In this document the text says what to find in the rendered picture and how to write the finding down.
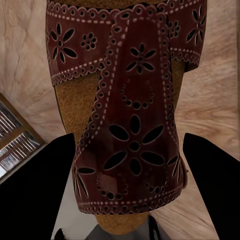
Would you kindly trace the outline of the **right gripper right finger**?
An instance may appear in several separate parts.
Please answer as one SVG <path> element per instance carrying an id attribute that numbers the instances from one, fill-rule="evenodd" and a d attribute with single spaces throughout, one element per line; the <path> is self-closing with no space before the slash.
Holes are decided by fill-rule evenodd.
<path id="1" fill-rule="evenodd" d="M 240 240 L 240 162 L 190 133 L 184 136 L 183 152 L 219 240 Z"/>

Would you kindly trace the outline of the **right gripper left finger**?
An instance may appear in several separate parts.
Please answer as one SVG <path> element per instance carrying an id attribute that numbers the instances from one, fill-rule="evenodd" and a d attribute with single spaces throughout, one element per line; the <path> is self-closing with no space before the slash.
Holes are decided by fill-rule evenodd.
<path id="1" fill-rule="evenodd" d="M 51 240 L 75 152 L 63 135 L 0 182 L 0 240 Z"/>

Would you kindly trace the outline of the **sandal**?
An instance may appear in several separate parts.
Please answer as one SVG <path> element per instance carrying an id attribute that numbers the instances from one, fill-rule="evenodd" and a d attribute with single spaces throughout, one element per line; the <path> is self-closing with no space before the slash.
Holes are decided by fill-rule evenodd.
<path id="1" fill-rule="evenodd" d="M 208 0 L 46 0 L 49 72 L 80 212 L 125 235 L 188 185 L 175 111 Z"/>

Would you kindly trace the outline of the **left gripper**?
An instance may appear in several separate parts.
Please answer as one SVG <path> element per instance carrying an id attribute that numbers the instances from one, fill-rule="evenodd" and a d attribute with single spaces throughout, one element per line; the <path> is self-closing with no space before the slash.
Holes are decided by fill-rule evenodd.
<path id="1" fill-rule="evenodd" d="M 158 240 L 162 240 L 162 238 L 160 237 L 160 232 L 158 229 L 158 224 L 156 219 L 149 215 L 148 216 L 148 223 L 149 223 L 149 234 L 150 234 L 150 240 L 155 240 L 154 238 L 154 229 L 157 232 L 158 235 Z M 65 240 L 62 229 L 59 229 L 54 237 L 54 240 Z"/>

